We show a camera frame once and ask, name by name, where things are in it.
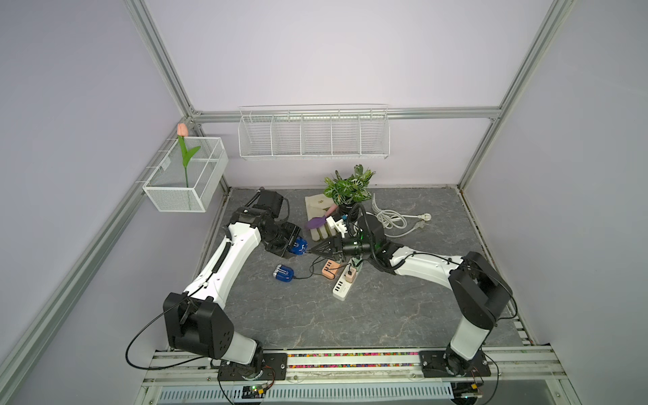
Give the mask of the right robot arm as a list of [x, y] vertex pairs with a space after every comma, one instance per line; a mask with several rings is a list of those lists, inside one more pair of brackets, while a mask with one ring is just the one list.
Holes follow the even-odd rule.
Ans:
[[504, 309], [514, 300], [511, 287], [480, 253], [447, 256], [419, 251], [393, 240], [381, 221], [356, 204], [339, 231], [310, 248], [309, 253], [340, 261], [359, 259], [383, 273], [420, 278], [449, 289], [462, 318], [444, 359], [447, 368], [478, 357]]

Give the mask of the green charger cube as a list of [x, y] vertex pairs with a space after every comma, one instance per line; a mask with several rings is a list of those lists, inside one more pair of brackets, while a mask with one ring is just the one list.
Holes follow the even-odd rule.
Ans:
[[351, 268], [354, 268], [357, 272], [359, 272], [363, 266], [363, 262], [363, 258], [352, 258], [350, 260]]

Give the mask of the blue electric shaver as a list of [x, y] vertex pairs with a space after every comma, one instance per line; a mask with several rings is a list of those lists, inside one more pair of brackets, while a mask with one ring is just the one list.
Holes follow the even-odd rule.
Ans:
[[295, 272], [290, 267], [278, 265], [273, 271], [273, 276], [278, 281], [289, 283], [295, 278]]
[[295, 242], [292, 248], [290, 248], [290, 252], [295, 256], [301, 256], [305, 254], [307, 250], [308, 250], [308, 242], [300, 236], [295, 238]]

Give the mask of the black USB cable spare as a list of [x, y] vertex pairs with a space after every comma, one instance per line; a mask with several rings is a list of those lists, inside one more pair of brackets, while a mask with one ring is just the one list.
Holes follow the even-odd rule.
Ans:
[[322, 256], [316, 257], [312, 261], [310, 266], [308, 267], [307, 272], [305, 274], [302, 274], [302, 275], [298, 275], [298, 274], [295, 273], [294, 276], [293, 276], [293, 280], [306, 280], [306, 279], [311, 278], [313, 275], [316, 275], [316, 273], [315, 273], [316, 266], [320, 265], [320, 264], [325, 264], [326, 261], [327, 261], [327, 258], [324, 258], [324, 256], [323, 257]]

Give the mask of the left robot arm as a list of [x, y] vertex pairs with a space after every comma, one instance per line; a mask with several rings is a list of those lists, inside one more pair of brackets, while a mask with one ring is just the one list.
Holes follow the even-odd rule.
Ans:
[[249, 256], [263, 246], [280, 258], [301, 248], [300, 227], [281, 218], [290, 204], [278, 192], [260, 189], [236, 209], [219, 247], [205, 268], [182, 293], [170, 293], [163, 304], [168, 344], [209, 359], [257, 370], [263, 368], [263, 348], [236, 332], [224, 309]]

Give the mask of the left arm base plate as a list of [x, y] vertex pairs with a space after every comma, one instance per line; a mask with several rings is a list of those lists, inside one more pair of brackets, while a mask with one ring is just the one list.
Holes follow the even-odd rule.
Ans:
[[285, 352], [264, 352], [256, 356], [251, 364], [240, 364], [223, 360], [219, 366], [220, 381], [283, 381], [288, 371], [288, 354]]

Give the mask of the pink charger cube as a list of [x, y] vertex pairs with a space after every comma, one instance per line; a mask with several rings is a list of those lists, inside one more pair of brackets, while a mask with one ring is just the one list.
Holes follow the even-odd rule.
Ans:
[[344, 272], [344, 280], [347, 283], [354, 283], [354, 280], [357, 277], [357, 270], [355, 268], [350, 268]]

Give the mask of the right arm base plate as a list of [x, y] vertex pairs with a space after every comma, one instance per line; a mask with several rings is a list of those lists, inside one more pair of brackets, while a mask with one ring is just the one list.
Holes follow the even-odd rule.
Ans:
[[471, 360], [466, 360], [450, 349], [422, 350], [418, 353], [425, 378], [491, 376], [489, 362], [479, 349]]

